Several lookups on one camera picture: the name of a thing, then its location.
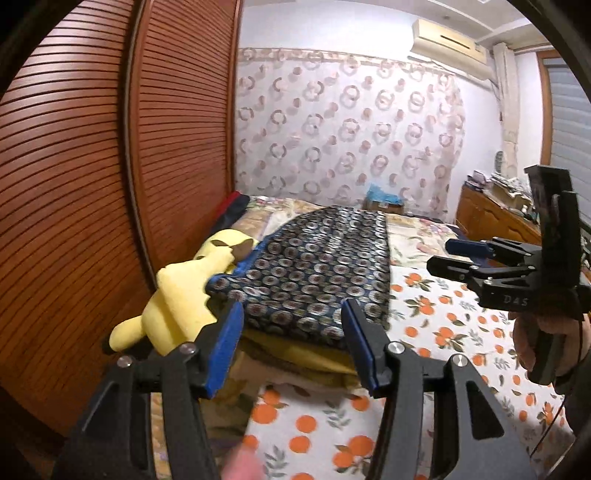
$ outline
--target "pikachu plush toy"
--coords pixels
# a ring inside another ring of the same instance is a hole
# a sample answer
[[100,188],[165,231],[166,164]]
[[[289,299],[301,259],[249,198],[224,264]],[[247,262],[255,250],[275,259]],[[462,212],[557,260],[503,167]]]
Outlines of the pikachu plush toy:
[[242,232],[222,230],[207,239],[193,260],[160,269],[158,290],[142,315],[113,329],[111,349],[121,352],[147,335],[156,351],[166,355],[181,343],[195,340],[201,328],[216,321],[206,306],[205,285],[213,275],[232,271],[255,245],[256,240]]

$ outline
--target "bed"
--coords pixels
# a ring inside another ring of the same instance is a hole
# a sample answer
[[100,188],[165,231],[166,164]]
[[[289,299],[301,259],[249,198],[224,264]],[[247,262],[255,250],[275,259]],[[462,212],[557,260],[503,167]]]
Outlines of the bed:
[[[263,240],[296,217],[321,207],[293,199],[253,197],[234,224]],[[419,355],[446,360],[467,355],[524,445],[531,449],[550,424],[562,398],[551,387],[527,380],[512,345],[512,322],[504,312],[481,308],[464,284],[432,277],[432,255],[447,255],[457,235],[427,219],[385,215],[389,244],[387,325],[392,340]],[[216,456],[239,441],[256,450],[271,478],[364,478],[384,404],[359,388],[344,351],[246,329],[224,389],[202,402]],[[152,399],[154,449],[159,478],[170,476],[162,431],[161,400]],[[424,428],[417,478],[427,478],[433,397],[424,396]],[[539,474],[564,453],[574,437],[564,414],[533,458]]]

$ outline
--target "black cable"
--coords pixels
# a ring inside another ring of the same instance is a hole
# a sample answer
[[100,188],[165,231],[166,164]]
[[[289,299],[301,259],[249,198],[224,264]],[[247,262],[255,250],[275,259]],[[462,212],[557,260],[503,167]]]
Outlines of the black cable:
[[550,432],[550,430],[554,426],[556,419],[558,418],[558,416],[560,415],[560,412],[564,408],[564,403],[566,402],[566,399],[573,392],[574,385],[577,382],[577,373],[579,372],[579,365],[581,364],[581,360],[582,360],[581,357],[583,356],[583,322],[579,322],[579,356],[577,357],[577,364],[574,366],[573,382],[570,386],[569,393],[564,396],[564,400],[560,404],[560,408],[557,410],[556,415],[554,415],[552,422],[550,422],[550,425],[548,425],[546,427],[546,430],[542,434],[542,437],[539,439],[538,443],[536,444],[534,449],[531,451],[530,458],[532,458],[534,456],[534,454],[536,453],[536,451],[538,450],[538,448],[540,447],[540,445],[542,444],[542,442],[544,441],[544,439],[546,438],[546,436],[548,435],[548,433]]

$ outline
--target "ceiling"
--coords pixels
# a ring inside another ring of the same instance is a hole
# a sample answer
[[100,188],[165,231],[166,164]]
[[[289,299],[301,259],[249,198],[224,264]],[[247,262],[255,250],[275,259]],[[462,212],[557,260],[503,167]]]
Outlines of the ceiling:
[[[546,43],[543,35],[507,0],[343,0],[401,10],[456,30],[485,47],[504,41],[510,48]],[[247,0],[265,5],[298,0]]]

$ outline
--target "white wall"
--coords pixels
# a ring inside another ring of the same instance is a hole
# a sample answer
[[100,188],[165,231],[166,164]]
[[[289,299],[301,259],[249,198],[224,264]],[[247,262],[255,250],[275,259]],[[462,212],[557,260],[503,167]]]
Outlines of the white wall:
[[[312,48],[408,61],[416,16],[376,5],[337,0],[249,7],[240,47]],[[464,148],[452,172],[447,208],[455,218],[462,184],[474,169],[490,173],[502,145],[497,100],[490,82],[457,77],[466,110]]]
[[542,81],[538,56],[535,52],[517,55],[519,101],[521,116],[517,141],[517,167],[520,177],[523,169],[540,163],[544,133]]

